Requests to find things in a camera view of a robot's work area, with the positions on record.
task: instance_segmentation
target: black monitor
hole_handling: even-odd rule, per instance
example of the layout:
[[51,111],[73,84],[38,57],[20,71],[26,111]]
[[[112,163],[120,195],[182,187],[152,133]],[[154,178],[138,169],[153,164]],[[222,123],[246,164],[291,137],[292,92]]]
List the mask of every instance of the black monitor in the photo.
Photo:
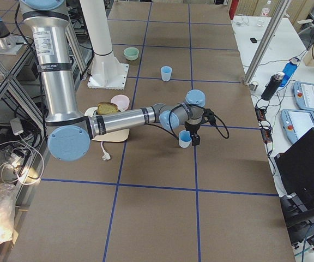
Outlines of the black monitor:
[[307,210],[314,209],[314,128],[275,161],[287,193],[296,193]]

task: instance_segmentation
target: bottle cap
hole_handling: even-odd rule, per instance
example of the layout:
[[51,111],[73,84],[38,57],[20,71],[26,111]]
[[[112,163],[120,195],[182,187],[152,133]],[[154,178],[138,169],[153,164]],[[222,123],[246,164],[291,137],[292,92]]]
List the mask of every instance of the bottle cap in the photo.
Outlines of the bottle cap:
[[298,63],[300,62],[300,59],[297,58],[297,57],[293,57],[292,59],[290,59],[290,62],[291,62],[292,64],[298,64]]
[[274,75],[274,78],[278,81],[282,80],[284,78],[285,73],[279,71],[277,74]]

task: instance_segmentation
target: white table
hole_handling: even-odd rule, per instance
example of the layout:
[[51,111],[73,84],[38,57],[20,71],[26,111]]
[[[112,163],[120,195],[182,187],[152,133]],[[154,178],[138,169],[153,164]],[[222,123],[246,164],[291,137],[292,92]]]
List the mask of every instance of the white table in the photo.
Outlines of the white table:
[[[256,52],[257,47],[259,46],[259,41],[256,44],[253,44],[250,41],[250,38],[255,37],[257,40],[262,39],[262,36],[266,30],[266,26],[269,22],[267,19],[265,26],[258,27],[256,25],[257,17],[248,17],[248,25],[241,25],[238,26],[233,23],[232,27],[235,32],[235,38],[237,41],[238,49],[240,51],[240,57],[242,60],[242,64],[244,67],[245,72],[250,65],[250,62]],[[241,21],[241,17],[235,17],[235,21]],[[261,64],[267,63],[269,61],[277,61],[277,60],[286,60],[281,62],[274,62],[268,63],[266,65],[261,65],[258,67],[255,76],[253,77],[253,81],[257,81],[259,83],[258,88],[256,91],[252,91],[251,94],[253,104],[256,104],[258,98],[261,97],[262,92],[265,89],[265,85],[270,80],[271,76],[278,71],[282,71],[285,64],[288,62],[290,58],[294,56],[298,56],[299,58],[303,58],[306,54],[306,48],[302,44],[299,36],[297,35],[296,31],[294,30],[292,24],[290,23],[289,19],[284,18],[280,23],[275,37],[272,39],[269,48],[267,49]],[[304,62],[302,61],[295,71],[293,80],[301,81],[301,82],[309,82],[314,83],[314,67],[307,67]],[[295,98],[293,97],[292,92],[293,82],[291,82],[286,88],[286,91],[282,90],[277,93],[277,95],[284,100],[281,105],[281,109],[298,109]],[[258,106],[265,106],[268,102],[260,101]],[[270,105],[278,105],[279,99],[277,96],[273,96],[270,100]],[[267,114],[267,120],[274,125],[273,130],[273,142],[274,148],[272,156],[274,157],[278,153],[285,152],[289,147],[291,147],[291,143],[288,141],[285,132],[283,130],[281,120],[280,120],[280,112],[279,107],[269,107]],[[280,177],[278,173],[275,175],[275,183],[276,189],[279,195],[284,194],[284,188],[282,186]],[[301,261],[301,256],[297,256],[296,260],[298,262]],[[314,262],[314,252],[306,252],[305,253],[305,262]]]

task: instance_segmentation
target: black thermos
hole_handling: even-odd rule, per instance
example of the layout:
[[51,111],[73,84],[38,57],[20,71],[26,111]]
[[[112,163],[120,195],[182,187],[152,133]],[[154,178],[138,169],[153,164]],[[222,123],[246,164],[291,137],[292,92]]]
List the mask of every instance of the black thermos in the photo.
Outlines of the black thermos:
[[277,74],[271,76],[270,82],[266,85],[266,89],[261,95],[263,100],[268,101],[272,98],[279,85],[282,83],[283,77],[283,72],[277,72]]

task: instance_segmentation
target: slice of bread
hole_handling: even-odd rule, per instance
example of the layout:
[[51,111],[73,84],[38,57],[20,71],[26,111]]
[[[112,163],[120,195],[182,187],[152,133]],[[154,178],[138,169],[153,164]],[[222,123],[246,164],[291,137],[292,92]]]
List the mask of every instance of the slice of bread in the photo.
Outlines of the slice of bread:
[[119,110],[118,110],[117,105],[113,103],[109,103],[109,102],[102,102],[98,104],[98,110],[96,113],[98,115],[108,115],[108,114],[114,114],[118,112]]

